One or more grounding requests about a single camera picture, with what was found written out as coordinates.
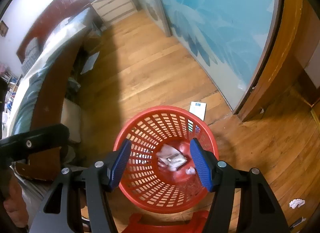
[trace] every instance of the person's arm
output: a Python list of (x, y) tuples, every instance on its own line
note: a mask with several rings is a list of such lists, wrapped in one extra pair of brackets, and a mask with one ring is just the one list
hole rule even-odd
[(28, 224), (29, 215), (22, 198), (22, 189), (13, 171), (9, 182), (9, 194), (10, 197), (3, 202), (4, 208), (13, 223), (18, 228), (24, 228)]

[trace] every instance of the white bedding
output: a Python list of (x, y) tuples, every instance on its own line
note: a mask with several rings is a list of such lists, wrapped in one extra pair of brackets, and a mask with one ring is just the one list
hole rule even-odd
[[(19, 85), (19, 88), (15, 95), (15, 99), (13, 101), (11, 114), (7, 122), (8, 129), (6, 137), (12, 134), (29, 131), (33, 108), (36, 103), (37, 95), (41, 88), (43, 79), (46, 75), (45, 71), (50, 68), (55, 59), (60, 55), (64, 46), (68, 44), (68, 41), (77, 36), (77, 34), (79, 34), (81, 31), (84, 31), (86, 28), (87, 27), (81, 22), (73, 22), (66, 25), (63, 29), (61, 29), (59, 33), (55, 35), (55, 37), (43, 50), (38, 60), (34, 63), (34, 65), (31, 67), (31, 69), (28, 71)], [(32, 82), (34, 82), (34, 87), (30, 93), (28, 89), (30, 83)], [(20, 118), (18, 114), (21, 112), (23, 112), (24, 114), (28, 113), (30, 117), (28, 124), (22, 124), (23, 122), (20, 122), (21, 125), (24, 125), (26, 127), (16, 127), (16, 123), (18, 123), (19, 126), (19, 120), (17, 120), (17, 117)]]

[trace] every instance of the white dresser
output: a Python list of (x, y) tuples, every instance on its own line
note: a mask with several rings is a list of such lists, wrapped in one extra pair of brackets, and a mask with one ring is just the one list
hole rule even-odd
[(91, 4), (107, 27), (137, 12), (132, 0), (95, 0)]

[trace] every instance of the wooden floor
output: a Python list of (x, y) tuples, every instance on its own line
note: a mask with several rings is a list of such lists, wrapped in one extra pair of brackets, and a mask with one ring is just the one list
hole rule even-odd
[[(96, 50), (99, 58), (93, 70), (81, 77), (78, 96), (83, 111), (80, 156), (86, 158), (85, 165), (111, 151), (121, 126), (140, 111), (161, 104), (188, 110), (191, 101), (201, 101), (207, 103), (204, 121), (217, 140), (220, 159), (242, 170), (258, 167), (289, 224), (310, 217), (320, 201), (319, 129), (309, 107), (292, 91), (276, 99), (261, 119), (241, 123), (187, 50), (174, 37), (165, 37), (143, 12), (105, 31)], [(120, 232), (137, 212), (143, 213), (148, 223), (184, 223), (192, 212), (208, 210), (212, 198), (213, 194), (208, 194), (190, 210), (161, 215), (135, 207), (119, 189), (108, 194)], [(306, 204), (289, 208), (295, 198)], [(231, 232), (236, 228), (239, 200), (238, 191)]]

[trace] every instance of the wooden furniture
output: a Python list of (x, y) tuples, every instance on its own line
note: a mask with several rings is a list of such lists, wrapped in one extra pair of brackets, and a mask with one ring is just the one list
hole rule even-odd
[[(69, 16), (91, 7), (92, 0), (54, 0), (34, 22), (23, 39), (17, 55), (21, 62), (25, 58), (25, 49), (30, 40), (38, 38), (42, 49), (47, 37), (55, 26)], [(30, 129), (37, 129), (61, 121), (63, 100), (67, 81), (79, 48), (83, 46), (86, 33), (81, 33), (64, 48), (59, 58), (45, 77), (33, 111)], [(54, 180), (61, 169), (60, 149), (55, 148), (29, 156), (28, 164), (16, 163), (16, 171), (26, 178)]]
[[(39, 91), (30, 130), (60, 123), (68, 78), (85, 35), (86, 31), (80, 32), (50, 68)], [(16, 163), (15, 169), (29, 179), (54, 180), (61, 170), (60, 148), (31, 154), (28, 164)]]
[(249, 120), (292, 86), (311, 59), (320, 37), (320, 24), (308, 0), (284, 0), (281, 24), (265, 68), (237, 113)]
[(80, 13), (90, 6), (90, 2), (91, 0), (53, 0), (35, 20), (21, 42), (17, 50), (17, 55), (21, 63), (23, 63), (25, 59), (26, 46), (33, 38), (36, 37), (38, 39), (40, 49), (42, 49), (52, 30), (59, 22), (67, 17)]
[(107, 25), (115, 24), (137, 12), (132, 0), (95, 0), (91, 4)]

